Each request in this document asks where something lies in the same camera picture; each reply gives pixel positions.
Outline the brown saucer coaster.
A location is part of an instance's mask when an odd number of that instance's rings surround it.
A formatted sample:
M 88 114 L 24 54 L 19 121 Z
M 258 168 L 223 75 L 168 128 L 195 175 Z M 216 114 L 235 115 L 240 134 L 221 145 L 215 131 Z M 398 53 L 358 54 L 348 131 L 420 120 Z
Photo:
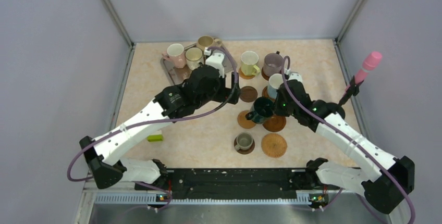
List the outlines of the brown saucer coaster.
M 268 69 L 268 68 L 265 68 L 265 67 L 263 67 L 262 69 L 261 69 L 261 75 L 262 75 L 262 77 L 265 79 L 265 80 L 269 80 L 269 78 L 272 76 L 274 74 L 274 72 L 273 72 L 273 70 L 272 69 Z
M 263 123 L 263 127 L 270 132 L 279 132 L 286 126 L 286 117 L 273 115 Z
M 271 97 L 269 96 L 269 94 L 268 94 L 268 92 L 267 92 L 267 87 L 264 87 L 264 89 L 262 90 L 262 96 L 265 97 L 265 98 L 267 98 L 267 99 L 270 99 L 272 102 L 275 101 L 273 98 L 271 98 Z

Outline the dark green mug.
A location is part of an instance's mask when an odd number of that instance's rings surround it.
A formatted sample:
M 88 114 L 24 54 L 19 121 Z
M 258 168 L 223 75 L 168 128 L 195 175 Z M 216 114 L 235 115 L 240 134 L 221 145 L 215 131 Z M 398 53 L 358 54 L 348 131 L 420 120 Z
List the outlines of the dark green mug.
M 255 124 L 263 124 L 274 114 L 274 102 L 267 97 L 258 97 L 250 111 L 246 114 L 246 120 L 251 120 Z

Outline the light blue mug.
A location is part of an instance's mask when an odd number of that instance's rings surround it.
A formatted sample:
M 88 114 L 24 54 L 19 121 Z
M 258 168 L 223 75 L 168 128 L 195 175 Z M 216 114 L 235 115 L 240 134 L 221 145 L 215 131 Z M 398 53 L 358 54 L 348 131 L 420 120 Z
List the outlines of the light blue mug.
M 275 99 L 277 97 L 278 89 L 282 83 L 283 76 L 281 73 L 275 73 L 269 78 L 267 85 L 267 94 L 271 99 Z

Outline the beige mug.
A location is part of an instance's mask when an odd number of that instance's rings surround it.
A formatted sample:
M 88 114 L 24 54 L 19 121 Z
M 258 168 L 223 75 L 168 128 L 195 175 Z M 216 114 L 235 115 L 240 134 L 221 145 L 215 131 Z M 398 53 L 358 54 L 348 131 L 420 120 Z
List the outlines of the beige mug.
M 200 64 L 204 64 L 203 52 L 198 47 L 192 47 L 186 50 L 185 58 L 190 70 L 195 70 Z

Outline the dark walnut coaster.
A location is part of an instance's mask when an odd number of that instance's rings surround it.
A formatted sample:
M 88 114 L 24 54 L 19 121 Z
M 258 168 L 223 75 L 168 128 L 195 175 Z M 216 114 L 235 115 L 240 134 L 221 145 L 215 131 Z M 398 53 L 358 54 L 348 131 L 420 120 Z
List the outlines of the dark walnut coaster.
M 252 86 L 244 86 L 240 89 L 240 99 L 243 102 L 250 103 L 257 99 L 258 93 L 256 88 Z
M 240 154 L 246 155 L 250 154 L 255 148 L 255 141 L 254 138 L 238 138 L 236 137 L 234 140 L 234 149 Z

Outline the light bamboo coaster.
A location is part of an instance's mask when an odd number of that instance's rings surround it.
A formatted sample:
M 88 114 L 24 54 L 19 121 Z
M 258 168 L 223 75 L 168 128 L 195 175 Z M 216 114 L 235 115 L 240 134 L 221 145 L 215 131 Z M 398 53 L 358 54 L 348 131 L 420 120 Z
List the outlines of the light bamboo coaster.
M 243 79 L 245 79 L 245 80 L 250 80 L 250 79 L 253 79 L 253 78 L 255 77 L 254 75 L 250 75 L 250 76 L 245 75 L 245 74 L 242 72 L 241 69 L 238 70 L 238 74 L 239 74 L 239 76 L 240 76 L 241 78 L 243 78 Z
M 238 125 L 244 129 L 251 129 L 256 126 L 256 123 L 254 123 L 252 120 L 248 120 L 246 118 L 246 115 L 249 113 L 248 110 L 243 110 L 238 114 L 237 122 Z

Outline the woven rattan coaster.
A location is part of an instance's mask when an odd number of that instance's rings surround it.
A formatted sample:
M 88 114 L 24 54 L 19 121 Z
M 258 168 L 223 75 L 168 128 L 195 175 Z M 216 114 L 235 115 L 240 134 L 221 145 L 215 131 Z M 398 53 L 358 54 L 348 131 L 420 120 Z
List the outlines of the woven rattan coaster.
M 271 158 L 282 157 L 286 153 L 287 147 L 285 138 L 276 133 L 267 134 L 261 140 L 263 153 Z

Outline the tan mug with handle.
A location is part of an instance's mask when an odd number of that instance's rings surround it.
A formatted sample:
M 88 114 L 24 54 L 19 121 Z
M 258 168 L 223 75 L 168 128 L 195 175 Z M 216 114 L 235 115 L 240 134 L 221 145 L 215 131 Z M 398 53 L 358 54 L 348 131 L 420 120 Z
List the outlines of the tan mug with handle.
M 204 51 L 207 47 L 217 46 L 220 47 L 223 44 L 221 39 L 214 38 L 212 36 L 204 35 L 198 38 L 196 47 L 201 51 Z

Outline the white mug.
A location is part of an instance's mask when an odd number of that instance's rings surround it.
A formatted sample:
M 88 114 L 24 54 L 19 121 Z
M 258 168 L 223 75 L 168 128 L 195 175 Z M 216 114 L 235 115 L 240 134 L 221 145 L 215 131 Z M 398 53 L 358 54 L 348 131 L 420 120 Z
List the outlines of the white mug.
M 176 68 L 184 68 L 187 63 L 184 46 L 179 43 L 171 44 L 163 54 L 163 58 L 173 63 Z

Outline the mauve mug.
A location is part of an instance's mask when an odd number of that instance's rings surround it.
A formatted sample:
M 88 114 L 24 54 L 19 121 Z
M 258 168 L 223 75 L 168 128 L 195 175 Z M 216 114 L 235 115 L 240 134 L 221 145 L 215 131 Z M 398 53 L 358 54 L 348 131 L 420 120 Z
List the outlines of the mauve mug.
M 266 76 L 271 77 L 275 73 L 279 73 L 283 66 L 283 57 L 280 51 L 269 53 L 264 58 L 263 72 Z

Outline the pale yellow mug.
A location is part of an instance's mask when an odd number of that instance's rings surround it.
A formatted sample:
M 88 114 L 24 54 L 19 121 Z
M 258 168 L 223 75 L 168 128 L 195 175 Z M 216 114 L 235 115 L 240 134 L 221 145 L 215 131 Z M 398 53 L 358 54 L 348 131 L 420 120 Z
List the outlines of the pale yellow mug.
M 240 70 L 245 76 L 247 77 L 257 76 L 261 72 L 261 69 L 258 66 L 260 58 L 256 52 L 245 51 L 244 53 L 242 53 L 240 59 L 241 59 Z

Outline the small grey-green cup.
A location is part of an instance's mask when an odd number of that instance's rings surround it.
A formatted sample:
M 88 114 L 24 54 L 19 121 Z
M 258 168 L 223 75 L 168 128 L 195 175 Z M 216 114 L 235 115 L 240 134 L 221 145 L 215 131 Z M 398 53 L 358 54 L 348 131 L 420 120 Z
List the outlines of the small grey-green cup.
M 251 134 L 243 132 L 237 135 L 235 142 L 236 144 L 234 145 L 234 148 L 236 151 L 246 151 L 251 148 L 254 139 Z

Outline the dark walnut coaster front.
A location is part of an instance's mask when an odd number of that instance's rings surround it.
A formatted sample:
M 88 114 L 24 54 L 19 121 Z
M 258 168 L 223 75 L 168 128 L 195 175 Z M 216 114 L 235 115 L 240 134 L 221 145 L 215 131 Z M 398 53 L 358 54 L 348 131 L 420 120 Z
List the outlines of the dark walnut coaster front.
M 255 141 L 254 138 L 238 138 L 236 137 L 234 140 L 234 149 L 240 154 L 246 155 L 250 154 L 255 148 Z

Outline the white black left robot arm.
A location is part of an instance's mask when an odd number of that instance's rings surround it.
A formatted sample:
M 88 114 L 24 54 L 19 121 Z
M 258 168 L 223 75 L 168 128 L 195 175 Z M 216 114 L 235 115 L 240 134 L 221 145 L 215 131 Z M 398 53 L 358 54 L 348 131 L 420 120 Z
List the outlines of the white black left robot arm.
M 133 160 L 123 156 L 154 132 L 175 122 L 197 118 L 194 112 L 210 101 L 219 102 L 215 110 L 239 100 L 238 73 L 231 74 L 231 88 L 225 77 L 210 65 L 202 65 L 181 84 L 171 85 L 158 93 L 139 113 L 109 133 L 79 144 L 98 189 L 107 189 L 120 181 L 143 182 L 161 189 L 168 172 L 158 159 Z

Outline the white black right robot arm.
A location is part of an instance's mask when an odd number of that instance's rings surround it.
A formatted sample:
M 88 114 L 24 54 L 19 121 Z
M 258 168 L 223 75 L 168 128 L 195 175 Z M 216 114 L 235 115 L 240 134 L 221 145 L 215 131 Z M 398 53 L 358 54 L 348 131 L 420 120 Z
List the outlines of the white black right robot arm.
M 276 115 L 294 117 L 357 164 L 357 168 L 352 168 L 326 158 L 309 160 L 305 175 L 309 187 L 319 189 L 326 184 L 350 190 L 383 214 L 390 214 L 402 201 L 411 203 L 414 162 L 407 156 L 397 158 L 380 149 L 349 126 L 340 104 L 311 100 L 298 80 L 289 80 L 278 88 L 275 104 Z

